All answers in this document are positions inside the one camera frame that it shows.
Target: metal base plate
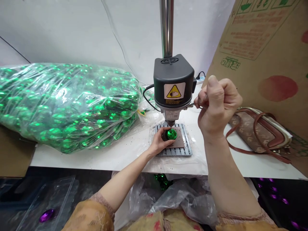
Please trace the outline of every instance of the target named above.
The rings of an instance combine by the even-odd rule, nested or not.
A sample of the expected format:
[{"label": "metal base plate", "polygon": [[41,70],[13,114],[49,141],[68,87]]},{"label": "metal base plate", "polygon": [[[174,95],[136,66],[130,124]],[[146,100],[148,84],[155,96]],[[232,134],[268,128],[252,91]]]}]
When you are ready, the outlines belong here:
[{"label": "metal base plate", "polygon": [[[191,156],[192,153],[192,148],[190,147],[190,143],[188,140],[188,135],[185,129],[185,125],[184,124],[175,124],[175,127],[180,127],[181,128],[181,132],[182,132],[182,137],[183,137],[183,141],[184,141],[184,148],[166,148],[164,150],[162,150],[157,156],[158,157],[189,157]],[[168,127],[167,123],[164,122],[161,125],[157,125],[155,127],[155,133],[161,128],[161,127]]]}]

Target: handbag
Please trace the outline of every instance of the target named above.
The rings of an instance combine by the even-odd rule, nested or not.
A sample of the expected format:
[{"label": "handbag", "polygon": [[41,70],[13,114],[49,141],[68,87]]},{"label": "handbag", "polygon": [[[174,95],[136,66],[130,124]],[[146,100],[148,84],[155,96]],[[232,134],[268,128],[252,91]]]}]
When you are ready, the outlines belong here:
[{"label": "handbag", "polygon": [[278,153],[288,153],[286,150],[292,141],[292,135],[271,113],[264,113],[251,107],[241,107],[234,113],[229,124],[232,128],[226,134],[226,138],[236,131],[252,149],[247,151],[236,148],[228,142],[233,150],[245,154],[266,154],[286,164],[291,163],[291,160]]}]

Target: handbag strap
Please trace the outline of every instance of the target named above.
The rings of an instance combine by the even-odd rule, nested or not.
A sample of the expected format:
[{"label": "handbag strap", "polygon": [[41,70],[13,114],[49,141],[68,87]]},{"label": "handbag strap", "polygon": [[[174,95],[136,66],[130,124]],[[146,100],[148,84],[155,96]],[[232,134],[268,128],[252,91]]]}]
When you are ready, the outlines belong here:
[{"label": "handbag strap", "polygon": [[[244,149],[236,148],[236,147],[234,147],[233,145],[231,145],[231,144],[229,143],[229,141],[227,140],[229,147],[232,148],[232,149],[235,150],[235,151],[238,151],[238,152],[241,152],[241,153],[244,153],[244,154],[266,154],[266,155],[275,157],[276,159],[280,160],[280,161],[283,162],[283,163],[290,164],[290,163],[291,163],[291,160],[289,160],[289,159],[286,158],[286,157],[280,156],[280,155],[274,153],[273,151],[271,151],[268,147],[266,147],[266,146],[261,142],[260,138],[258,137],[257,131],[256,131],[256,126],[257,126],[258,120],[259,120],[262,116],[264,116],[264,115],[269,115],[269,116],[275,118],[275,117],[274,117],[272,114],[270,114],[270,113],[262,112],[262,113],[258,114],[258,116],[255,118],[254,123],[253,123],[253,132],[254,132],[254,135],[256,136],[257,141],[259,142],[260,146],[261,146],[265,151],[267,151],[267,153],[257,153],[257,152],[254,152],[254,151],[247,151],[247,150],[244,150]],[[233,133],[233,132],[242,124],[242,119],[241,119],[241,117],[240,117],[239,115],[237,115],[237,116],[239,117],[240,122],[239,122],[236,126],[234,126],[233,128],[231,128],[231,129],[227,132],[226,138],[227,138],[231,133]]]}]

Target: woman's left hand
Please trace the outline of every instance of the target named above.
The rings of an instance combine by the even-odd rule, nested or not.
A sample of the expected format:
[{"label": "woman's left hand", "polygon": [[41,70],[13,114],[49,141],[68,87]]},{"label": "woman's left hand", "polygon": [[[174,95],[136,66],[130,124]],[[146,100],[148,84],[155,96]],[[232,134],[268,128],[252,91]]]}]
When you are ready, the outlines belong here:
[{"label": "woman's left hand", "polygon": [[152,158],[159,154],[163,149],[165,149],[167,146],[173,144],[175,140],[168,140],[168,141],[163,141],[161,138],[162,134],[166,131],[171,129],[171,127],[161,127],[156,134],[154,135],[154,139],[152,141],[152,144],[146,151],[148,155]]}]

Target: large plastic bag of green beads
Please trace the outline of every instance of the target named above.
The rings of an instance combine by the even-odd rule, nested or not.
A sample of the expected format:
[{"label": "large plastic bag of green beads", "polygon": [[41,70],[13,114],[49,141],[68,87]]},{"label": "large plastic bag of green beads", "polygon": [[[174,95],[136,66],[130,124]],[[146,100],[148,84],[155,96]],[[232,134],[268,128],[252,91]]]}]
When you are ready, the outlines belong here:
[{"label": "large plastic bag of green beads", "polygon": [[139,81],[112,67],[34,63],[0,68],[0,123],[62,153],[98,149],[132,126]]}]

